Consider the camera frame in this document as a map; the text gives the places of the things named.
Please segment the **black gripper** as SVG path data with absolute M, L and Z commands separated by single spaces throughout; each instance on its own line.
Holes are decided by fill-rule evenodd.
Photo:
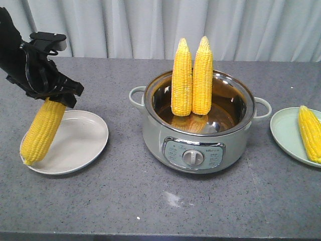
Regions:
M 20 43 L 6 55 L 7 80 L 32 98 L 51 96 L 51 101 L 74 108 L 77 102 L 74 95 L 81 96 L 84 86 L 67 76 L 62 77 L 56 64 L 48 59 L 57 54 L 53 49 L 44 51 L 27 42 Z

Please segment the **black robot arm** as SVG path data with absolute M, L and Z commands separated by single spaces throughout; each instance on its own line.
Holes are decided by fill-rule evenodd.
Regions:
M 55 62 L 48 59 L 66 49 L 66 36 L 34 32 L 30 39 L 22 39 L 7 9 L 1 8 L 1 69 L 7 73 L 7 80 L 31 98 L 49 98 L 73 108 L 83 85 L 61 73 Z

